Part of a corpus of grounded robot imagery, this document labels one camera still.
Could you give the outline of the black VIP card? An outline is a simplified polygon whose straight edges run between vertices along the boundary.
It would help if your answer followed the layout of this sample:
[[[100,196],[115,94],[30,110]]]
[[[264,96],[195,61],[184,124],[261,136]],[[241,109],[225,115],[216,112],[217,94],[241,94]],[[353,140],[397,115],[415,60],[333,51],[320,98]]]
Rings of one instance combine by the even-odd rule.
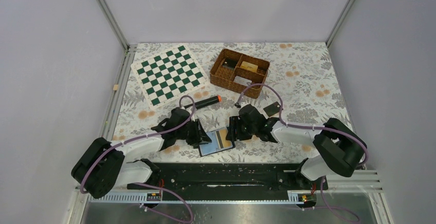
[[[272,117],[280,112],[281,104],[279,102],[274,102],[263,108],[263,110],[268,117]]]

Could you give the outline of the white card in basket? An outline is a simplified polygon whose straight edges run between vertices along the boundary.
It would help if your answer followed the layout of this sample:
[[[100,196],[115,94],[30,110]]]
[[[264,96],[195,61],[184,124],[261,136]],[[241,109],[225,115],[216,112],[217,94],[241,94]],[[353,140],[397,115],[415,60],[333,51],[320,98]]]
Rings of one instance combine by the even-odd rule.
[[[236,76],[233,80],[235,83],[244,85],[244,86],[249,86],[252,84],[252,80],[247,79],[247,78],[243,78],[241,76]]]

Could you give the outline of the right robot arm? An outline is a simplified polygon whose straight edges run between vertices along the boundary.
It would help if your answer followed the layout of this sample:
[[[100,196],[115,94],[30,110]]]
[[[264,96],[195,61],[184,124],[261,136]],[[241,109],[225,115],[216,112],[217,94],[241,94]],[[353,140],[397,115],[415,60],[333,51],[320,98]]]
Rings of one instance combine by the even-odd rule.
[[[313,146],[318,151],[317,156],[304,159],[296,169],[295,182],[302,189],[308,189],[326,175],[351,177],[364,163],[368,152],[366,144],[336,118],[322,125],[286,123],[277,117],[266,118],[247,104],[237,116],[229,118],[226,138],[235,142],[253,136],[264,142]]]

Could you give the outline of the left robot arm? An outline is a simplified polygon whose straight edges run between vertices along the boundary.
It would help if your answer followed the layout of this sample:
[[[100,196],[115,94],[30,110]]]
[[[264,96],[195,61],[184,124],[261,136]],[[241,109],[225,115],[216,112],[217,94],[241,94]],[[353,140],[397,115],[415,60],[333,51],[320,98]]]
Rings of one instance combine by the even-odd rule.
[[[142,183],[152,189],[159,184],[159,174],[152,163],[140,156],[165,150],[177,140],[194,148],[211,143],[199,119],[184,108],[171,110],[171,115],[151,128],[151,134],[113,143],[103,137],[95,139],[71,170],[81,192],[94,198],[105,196],[112,188]]]

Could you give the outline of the aluminium slotted rail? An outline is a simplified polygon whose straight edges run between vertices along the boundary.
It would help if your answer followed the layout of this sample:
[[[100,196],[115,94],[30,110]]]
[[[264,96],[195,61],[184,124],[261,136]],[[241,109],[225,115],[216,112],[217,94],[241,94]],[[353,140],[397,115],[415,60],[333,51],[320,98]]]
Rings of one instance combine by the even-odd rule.
[[[200,204],[230,204],[230,203],[296,203],[304,204],[309,201],[310,193],[379,193],[382,186],[375,171],[357,170],[350,178],[328,175],[327,190],[269,190],[264,186],[190,186],[187,189],[173,189],[161,186],[170,192],[146,188],[136,184],[128,185],[125,189],[114,189],[101,198],[89,196],[92,202],[105,203],[179,203],[183,198],[187,203]]]

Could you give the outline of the gold card magnetic stripe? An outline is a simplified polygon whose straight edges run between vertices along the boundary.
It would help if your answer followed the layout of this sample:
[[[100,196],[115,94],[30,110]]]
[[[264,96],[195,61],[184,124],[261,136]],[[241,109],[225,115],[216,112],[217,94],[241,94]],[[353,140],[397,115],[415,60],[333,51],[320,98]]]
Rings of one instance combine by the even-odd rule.
[[[227,128],[219,129],[215,132],[215,134],[216,134],[219,149],[224,150],[224,149],[233,148],[232,141],[226,139],[226,136],[228,134]]]

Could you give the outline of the brown wicker divided basket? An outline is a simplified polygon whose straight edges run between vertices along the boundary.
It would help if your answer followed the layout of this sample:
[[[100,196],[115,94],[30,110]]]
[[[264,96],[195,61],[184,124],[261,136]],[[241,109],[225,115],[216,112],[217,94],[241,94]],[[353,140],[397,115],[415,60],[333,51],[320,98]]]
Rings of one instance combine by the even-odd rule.
[[[224,58],[239,60],[236,68],[228,69],[222,67]],[[258,65],[257,72],[242,69],[240,65],[243,61]],[[268,75],[269,67],[270,62],[267,60],[255,58],[244,53],[224,48],[219,53],[210,70],[210,83],[241,94],[248,86],[235,83],[233,80],[236,76],[250,79],[252,80],[252,84],[264,83]]]

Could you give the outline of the black flashlight orange tip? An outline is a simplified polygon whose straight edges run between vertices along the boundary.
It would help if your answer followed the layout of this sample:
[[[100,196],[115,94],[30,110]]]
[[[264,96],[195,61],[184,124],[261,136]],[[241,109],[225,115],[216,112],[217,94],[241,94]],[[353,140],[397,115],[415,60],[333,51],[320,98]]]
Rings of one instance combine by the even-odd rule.
[[[222,100],[221,96],[216,95],[216,96],[213,96],[213,97],[201,100],[201,101],[194,102],[193,104],[185,105],[185,106],[183,106],[183,108],[190,109],[194,105],[195,110],[198,110],[198,109],[201,109],[201,108],[213,105],[213,104],[220,103],[221,100]]]

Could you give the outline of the black leather card holder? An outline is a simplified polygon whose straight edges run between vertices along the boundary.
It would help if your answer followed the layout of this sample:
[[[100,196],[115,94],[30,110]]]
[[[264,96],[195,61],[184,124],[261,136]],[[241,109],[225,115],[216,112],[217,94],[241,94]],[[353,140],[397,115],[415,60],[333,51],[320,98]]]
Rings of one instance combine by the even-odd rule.
[[[201,157],[205,157],[208,155],[216,154],[219,152],[223,152],[223,151],[227,151],[227,150],[231,150],[231,149],[235,148],[235,143],[232,142],[233,148],[224,149],[224,150],[219,149],[216,134],[215,134],[215,132],[217,130],[206,132],[206,135],[211,139],[211,142],[206,143],[206,144],[201,144],[199,146],[198,150],[199,150],[199,155]]]

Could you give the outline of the tan card in basket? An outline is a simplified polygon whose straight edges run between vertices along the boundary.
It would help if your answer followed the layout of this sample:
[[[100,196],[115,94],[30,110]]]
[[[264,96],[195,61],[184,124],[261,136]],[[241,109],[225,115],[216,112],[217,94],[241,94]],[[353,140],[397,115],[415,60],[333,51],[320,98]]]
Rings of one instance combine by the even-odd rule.
[[[258,65],[246,61],[243,61],[240,67],[251,72],[257,72],[258,70]]]

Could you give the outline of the black item in basket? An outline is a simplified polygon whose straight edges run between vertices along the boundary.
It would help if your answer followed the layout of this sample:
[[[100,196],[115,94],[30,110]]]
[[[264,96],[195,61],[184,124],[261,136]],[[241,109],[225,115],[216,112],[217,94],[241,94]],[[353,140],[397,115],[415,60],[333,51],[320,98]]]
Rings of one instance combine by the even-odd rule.
[[[222,67],[228,68],[228,69],[235,69],[239,60],[231,59],[231,58],[224,58]]]

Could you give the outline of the green white chessboard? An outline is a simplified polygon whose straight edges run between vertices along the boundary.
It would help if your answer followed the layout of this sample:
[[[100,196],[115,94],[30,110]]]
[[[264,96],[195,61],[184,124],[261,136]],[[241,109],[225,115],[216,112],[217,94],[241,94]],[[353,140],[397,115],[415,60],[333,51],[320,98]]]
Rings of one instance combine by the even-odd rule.
[[[210,82],[193,52],[184,44],[132,63],[131,70],[151,110],[168,105]]]

